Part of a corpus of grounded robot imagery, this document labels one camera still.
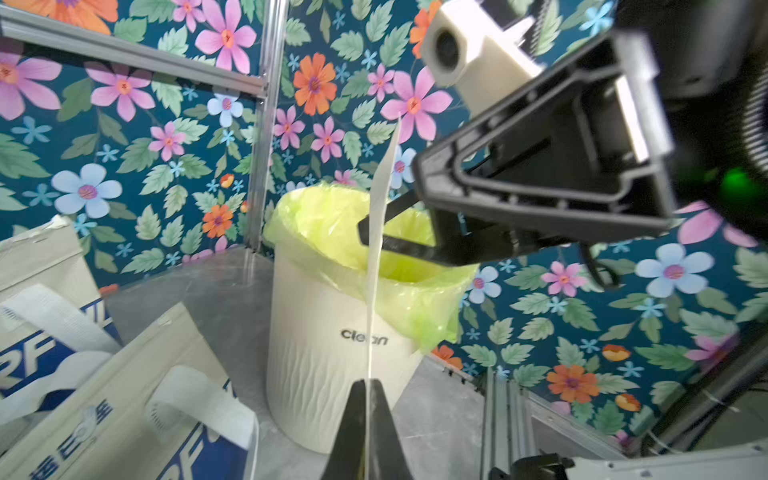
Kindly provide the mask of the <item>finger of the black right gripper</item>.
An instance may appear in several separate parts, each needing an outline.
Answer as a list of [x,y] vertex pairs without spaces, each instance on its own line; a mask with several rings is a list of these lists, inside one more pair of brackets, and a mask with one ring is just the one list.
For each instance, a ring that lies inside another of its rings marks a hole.
[[564,237],[545,236],[474,218],[469,220],[472,229],[464,231],[458,215],[445,210],[429,209],[427,216],[435,236],[432,244],[395,234],[383,236],[382,248],[444,266],[464,266],[526,256],[568,242]]

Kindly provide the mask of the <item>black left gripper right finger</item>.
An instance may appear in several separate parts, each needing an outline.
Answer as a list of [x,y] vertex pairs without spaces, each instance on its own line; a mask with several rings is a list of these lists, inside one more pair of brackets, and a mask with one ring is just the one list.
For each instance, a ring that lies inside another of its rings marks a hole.
[[365,478],[411,480],[383,384],[371,379],[367,387]]

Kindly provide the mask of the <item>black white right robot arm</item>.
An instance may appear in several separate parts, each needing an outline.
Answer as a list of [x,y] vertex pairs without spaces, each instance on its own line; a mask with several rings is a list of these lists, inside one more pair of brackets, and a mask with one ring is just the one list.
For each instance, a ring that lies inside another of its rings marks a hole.
[[656,236],[703,201],[767,238],[767,5],[622,1],[610,30],[548,70],[547,1],[450,1],[421,56],[468,124],[417,155],[415,188],[359,225],[362,243],[445,266]]

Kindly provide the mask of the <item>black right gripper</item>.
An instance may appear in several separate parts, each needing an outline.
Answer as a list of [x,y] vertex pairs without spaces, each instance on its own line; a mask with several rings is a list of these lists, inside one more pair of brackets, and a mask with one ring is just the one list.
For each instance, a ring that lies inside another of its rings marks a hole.
[[673,149],[647,39],[589,42],[419,155],[429,207],[572,240],[669,228]]

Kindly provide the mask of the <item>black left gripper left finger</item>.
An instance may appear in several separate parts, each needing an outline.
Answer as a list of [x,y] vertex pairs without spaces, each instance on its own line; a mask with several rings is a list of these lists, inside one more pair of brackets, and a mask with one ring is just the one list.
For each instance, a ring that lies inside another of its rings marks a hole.
[[357,480],[365,473],[366,383],[352,384],[322,480]]

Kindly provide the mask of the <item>white receipt bag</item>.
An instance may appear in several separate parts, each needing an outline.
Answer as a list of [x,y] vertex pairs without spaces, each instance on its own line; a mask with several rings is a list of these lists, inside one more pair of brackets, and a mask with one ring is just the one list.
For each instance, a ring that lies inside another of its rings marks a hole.
[[373,395],[373,329],[376,319],[375,305],[378,286],[380,258],[383,245],[383,229],[388,202],[388,192],[392,178],[393,164],[396,150],[399,144],[401,131],[401,118],[397,120],[390,143],[381,162],[373,176],[369,191],[369,226],[365,228],[368,234],[368,264],[366,282],[366,334],[367,334],[367,371],[365,377],[366,403],[365,403],[365,451],[364,451],[364,476],[365,480],[371,478],[371,433],[372,433],[372,395]]

